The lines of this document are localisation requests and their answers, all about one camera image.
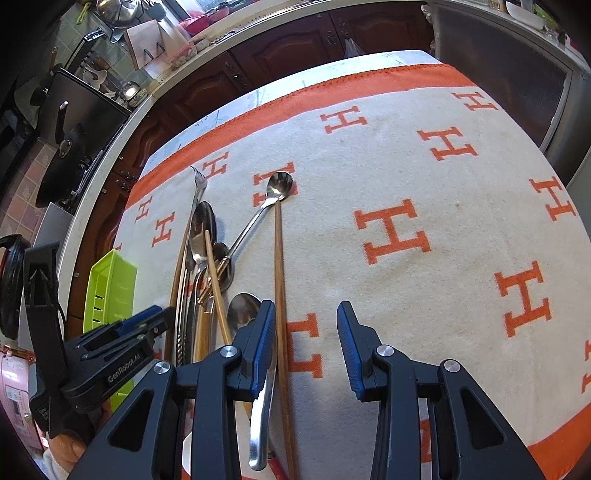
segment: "spoon bowl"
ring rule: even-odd
[[[205,230],[209,230],[212,242],[217,238],[216,216],[208,202],[199,202],[191,217],[189,225],[188,252],[185,258],[187,268],[191,271],[195,266],[204,266],[207,263],[205,251]]]
[[[239,293],[232,299],[228,307],[228,326],[232,337],[236,336],[238,329],[256,318],[260,308],[261,301],[251,293]]]
[[[294,179],[286,171],[276,171],[267,183],[267,195],[265,201],[280,202],[287,198],[293,187]]]

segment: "wooden cabinet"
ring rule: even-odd
[[[365,53],[395,50],[429,51],[433,28],[421,2],[384,2],[339,8],[330,12],[339,38],[352,38]]]
[[[228,53],[222,53],[175,85],[157,106],[176,133],[248,93],[252,84]]]
[[[178,133],[159,110],[153,107],[142,119],[113,165],[113,171],[132,183],[137,181],[150,155]]]
[[[234,47],[231,53],[255,87],[344,56],[328,13],[273,28]]]
[[[70,287],[68,317],[84,318],[84,302],[90,269],[113,248],[115,234],[129,197],[132,184],[114,171],[109,173],[86,226],[74,277]]]

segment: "metal screw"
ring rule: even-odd
[[[459,372],[460,364],[455,360],[445,360],[445,362],[443,362],[443,368],[445,368],[445,370],[448,372]]]
[[[393,356],[394,349],[389,345],[380,345],[376,348],[379,356]]]
[[[222,354],[222,357],[231,358],[238,354],[238,348],[233,345],[226,345],[222,347],[220,353]]]
[[[156,365],[154,365],[154,371],[158,374],[158,375],[162,375],[165,374],[168,370],[170,370],[170,364],[168,362],[158,362]]]

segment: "blue gripper pad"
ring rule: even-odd
[[[351,390],[357,396],[357,400],[361,400],[365,393],[365,387],[363,386],[361,358],[353,340],[351,322],[359,324],[350,303],[341,302],[336,310],[336,328],[339,332],[340,347],[343,350]]]
[[[123,337],[123,335],[127,335],[129,332],[133,332],[139,324],[144,323],[161,311],[161,307],[152,305],[151,307],[136,313],[134,316],[129,317],[127,320],[123,320],[119,327],[119,336]]]
[[[261,308],[256,316],[255,322],[264,317],[264,324],[261,332],[261,339],[254,359],[252,361],[252,386],[251,393],[254,398],[258,398],[265,385],[267,378],[267,370],[271,363],[271,354],[273,353],[273,343],[275,341],[275,325],[277,324],[277,316],[275,314],[275,304],[271,300],[264,300],[261,303]]]

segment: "spoon handle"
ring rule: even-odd
[[[257,213],[255,213],[250,222],[248,222],[246,224],[246,227],[244,227],[244,230],[240,233],[240,235],[238,235],[238,238],[236,238],[236,241],[233,243],[233,245],[230,247],[230,250],[228,252],[228,257],[232,258],[232,255],[234,253],[236,253],[236,250],[238,250],[238,247],[240,246],[240,244],[242,243],[242,241],[246,238],[248,232],[250,231],[250,229],[253,227],[253,225],[256,223],[256,221],[258,220],[258,218],[261,216],[261,214],[263,213],[263,211],[267,208],[270,207],[271,205],[275,205],[277,202],[276,198],[272,198],[272,199],[267,199],[263,202],[263,204],[259,207]]]
[[[217,266],[217,270],[216,271],[217,271],[217,276],[218,277],[222,273],[224,273],[226,267],[230,263],[230,259],[232,258],[232,255],[234,253],[236,253],[236,250],[238,250],[238,247],[240,246],[240,244],[242,243],[242,241],[246,238],[248,232],[253,227],[253,225],[256,223],[256,221],[261,216],[261,214],[263,213],[263,211],[267,207],[270,207],[271,205],[275,205],[277,202],[278,202],[278,200],[276,198],[267,199],[259,207],[257,213],[255,213],[253,215],[253,217],[251,218],[251,220],[246,224],[246,227],[244,227],[244,230],[242,230],[242,232],[240,233],[240,235],[238,235],[238,238],[236,238],[236,241],[233,243],[232,247],[228,251],[228,254],[223,258],[223,260],[221,260],[221,262]],[[200,304],[200,305],[204,305],[205,302],[207,301],[207,299],[211,296],[211,294],[212,294],[212,282],[211,282],[211,278],[210,278],[207,281],[204,289],[202,290],[201,295],[197,299],[197,303]]]

